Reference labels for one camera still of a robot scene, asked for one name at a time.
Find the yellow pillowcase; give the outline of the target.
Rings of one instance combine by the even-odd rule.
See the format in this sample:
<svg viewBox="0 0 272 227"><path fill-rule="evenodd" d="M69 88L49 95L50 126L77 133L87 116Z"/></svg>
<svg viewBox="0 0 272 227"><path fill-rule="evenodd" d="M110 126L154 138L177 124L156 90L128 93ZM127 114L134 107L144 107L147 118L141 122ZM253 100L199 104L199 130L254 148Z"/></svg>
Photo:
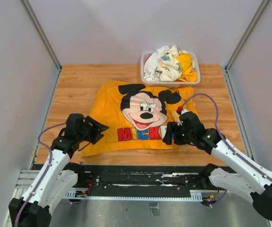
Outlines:
<svg viewBox="0 0 272 227"><path fill-rule="evenodd" d="M151 87L122 81L103 83L94 100L90 117L109 127L96 144L88 145L82 156L127 149L175 149L162 141L167 123L177 120L180 106L197 113L192 87Z"/></svg>

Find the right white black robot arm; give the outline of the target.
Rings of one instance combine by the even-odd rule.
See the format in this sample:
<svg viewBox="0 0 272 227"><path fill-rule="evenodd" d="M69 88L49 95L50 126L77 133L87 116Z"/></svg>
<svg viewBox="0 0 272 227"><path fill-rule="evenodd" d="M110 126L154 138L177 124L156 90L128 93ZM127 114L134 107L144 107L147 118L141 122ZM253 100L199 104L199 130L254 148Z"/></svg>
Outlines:
<svg viewBox="0 0 272 227"><path fill-rule="evenodd" d="M228 190L247 200L263 218L272 221L272 171L239 151L218 127L206 129L195 113L183 110L177 122L167 124L163 142L167 145L193 144L225 162L235 174L208 164L206 173L199 176L200 186Z"/></svg>

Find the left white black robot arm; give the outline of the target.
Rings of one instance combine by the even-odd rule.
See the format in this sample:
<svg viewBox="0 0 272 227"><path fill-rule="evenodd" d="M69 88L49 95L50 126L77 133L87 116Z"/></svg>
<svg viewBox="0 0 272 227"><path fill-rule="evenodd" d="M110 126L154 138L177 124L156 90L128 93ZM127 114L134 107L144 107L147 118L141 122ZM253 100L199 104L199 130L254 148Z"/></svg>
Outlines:
<svg viewBox="0 0 272 227"><path fill-rule="evenodd" d="M96 144L109 127L79 113L70 114L58 126L61 130L50 146L41 141L41 135L38 136L38 143L46 147L49 154L26 192L9 203L14 227L49 226L55 208L70 188L81 187L85 183L93 185L86 177L84 166L70 160L76 151L82 150L81 143Z"/></svg>

